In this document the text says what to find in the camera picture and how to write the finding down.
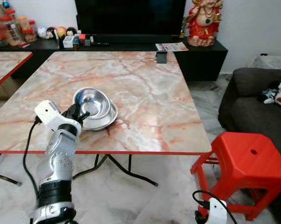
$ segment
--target sofa cushion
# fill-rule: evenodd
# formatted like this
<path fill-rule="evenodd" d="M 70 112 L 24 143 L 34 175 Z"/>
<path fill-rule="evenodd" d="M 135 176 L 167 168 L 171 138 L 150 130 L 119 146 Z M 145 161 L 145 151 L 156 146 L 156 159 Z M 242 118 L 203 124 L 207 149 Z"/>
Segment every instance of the sofa cushion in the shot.
<path fill-rule="evenodd" d="M 255 97 L 238 98 L 231 115 L 243 132 L 269 137 L 281 153 L 281 107 L 260 103 Z"/>
<path fill-rule="evenodd" d="M 281 81 L 281 70 L 241 68 L 233 72 L 237 90 L 240 96 L 256 97 L 272 82 Z"/>

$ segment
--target marble floor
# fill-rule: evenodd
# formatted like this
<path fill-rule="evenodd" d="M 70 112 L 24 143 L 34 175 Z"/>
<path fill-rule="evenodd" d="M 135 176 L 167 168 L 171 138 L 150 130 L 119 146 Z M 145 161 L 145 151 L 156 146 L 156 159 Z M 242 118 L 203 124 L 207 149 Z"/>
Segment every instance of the marble floor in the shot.
<path fill-rule="evenodd" d="M 210 141 L 225 130 L 217 121 L 218 107 L 227 87 L 229 76 L 216 82 L 189 83 L 190 92 L 203 121 Z M 42 155 L 28 155 L 27 164 L 33 176 Z M 116 159 L 127 166 L 127 156 Z M 80 224 L 195 224 L 197 204 L 191 198 L 198 189 L 197 177 L 190 167 L 197 156 L 134 155 L 132 171 L 159 183 L 156 188 L 144 181 L 122 173 L 107 161 L 94 173 L 77 178 L 72 183 L 72 198 L 76 206 L 76 221 Z M 90 168 L 93 155 L 77 155 L 74 173 Z M 22 181 L 21 187 L 0 180 L 0 224 L 28 224 L 35 206 L 35 195 L 22 167 L 22 155 L 3 155 L 0 174 Z M 209 186 L 216 182 L 218 169 L 205 165 Z M 249 203 L 250 199 L 237 192 L 231 203 Z M 234 214 L 239 224 L 274 224 L 269 210 L 257 219 L 246 222 L 241 214 Z"/>

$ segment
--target red plastic stool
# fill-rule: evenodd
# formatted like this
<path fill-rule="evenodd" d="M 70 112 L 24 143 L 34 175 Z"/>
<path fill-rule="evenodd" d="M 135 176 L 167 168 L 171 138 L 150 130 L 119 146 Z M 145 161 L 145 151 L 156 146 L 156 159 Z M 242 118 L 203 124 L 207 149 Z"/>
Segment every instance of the red plastic stool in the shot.
<path fill-rule="evenodd" d="M 225 132 L 212 142 L 212 152 L 202 155 L 190 170 L 192 174 L 197 172 L 200 188 L 208 190 L 203 163 L 220 165 L 221 177 L 210 192 L 221 200 L 226 201 L 237 190 L 250 190 L 254 206 L 228 205 L 231 212 L 246 214 L 248 221 L 256 218 L 281 192 L 281 155 L 262 134 Z M 199 211 L 203 216 L 207 214 L 200 206 Z"/>

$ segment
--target marble tabletop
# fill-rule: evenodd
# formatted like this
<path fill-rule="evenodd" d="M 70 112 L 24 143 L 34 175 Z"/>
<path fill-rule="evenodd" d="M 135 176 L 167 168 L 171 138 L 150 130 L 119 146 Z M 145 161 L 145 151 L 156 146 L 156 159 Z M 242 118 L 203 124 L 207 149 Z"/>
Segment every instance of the marble tabletop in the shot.
<path fill-rule="evenodd" d="M 0 52 L 0 84 L 31 58 L 32 52 Z"/>
<path fill-rule="evenodd" d="M 23 153 L 34 108 L 45 99 L 62 111 L 74 93 L 93 86 L 116 104 L 117 120 L 100 132 L 82 131 L 78 154 L 203 154 L 211 150 L 173 53 L 55 52 L 0 109 L 0 153 Z M 45 152 L 52 131 L 33 131 L 28 153 Z"/>

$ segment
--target black cable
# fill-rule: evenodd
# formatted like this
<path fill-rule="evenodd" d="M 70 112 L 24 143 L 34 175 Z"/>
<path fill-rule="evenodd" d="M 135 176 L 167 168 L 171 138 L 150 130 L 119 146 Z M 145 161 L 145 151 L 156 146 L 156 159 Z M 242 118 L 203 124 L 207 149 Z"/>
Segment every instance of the black cable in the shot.
<path fill-rule="evenodd" d="M 193 197 L 193 199 L 194 199 L 197 203 L 199 203 L 199 204 L 201 204 L 202 201 L 199 201 L 199 200 L 196 199 L 195 194 L 197 194 L 197 193 L 205 193 L 205 194 L 208 194 L 208 195 L 210 195 L 211 197 L 215 198 L 216 200 L 218 200 L 218 202 L 219 202 L 219 203 L 225 208 L 225 210 L 229 213 L 229 215 L 230 215 L 231 219 L 233 220 L 233 222 L 234 222 L 235 224 L 237 224 L 237 222 L 236 222 L 234 216 L 232 215 L 232 213 L 229 211 L 229 209 L 225 206 L 225 204 L 224 204 L 218 197 L 216 197 L 214 194 L 210 193 L 209 191 L 205 191 L 205 190 L 196 190 L 195 192 L 192 193 L 192 197 Z"/>
<path fill-rule="evenodd" d="M 35 119 L 35 122 L 33 123 L 32 127 L 30 128 L 30 131 L 29 131 L 29 134 L 28 134 L 28 141 L 27 141 L 27 146 L 25 148 L 25 151 L 24 151 L 24 154 L 23 154 L 23 159 L 22 159 L 22 164 L 23 164 L 23 168 L 25 170 L 25 172 L 27 173 L 28 177 L 30 178 L 32 184 L 33 184 L 33 187 L 34 187 L 34 190 L 35 190 L 35 194 L 36 194 L 36 198 L 38 199 L 39 197 L 39 192 L 38 192 L 38 188 L 37 188 L 37 185 L 36 185 L 36 182 L 32 176 L 32 174 L 29 172 L 28 168 L 27 168 L 27 165 L 26 165 L 26 157 L 27 157 L 27 154 L 28 154 L 28 146 L 29 146 L 29 141 L 30 141 L 30 137 L 32 135 L 32 132 L 33 132 L 33 129 L 34 127 L 38 124 L 38 123 L 41 123 L 41 120 L 36 117 Z"/>

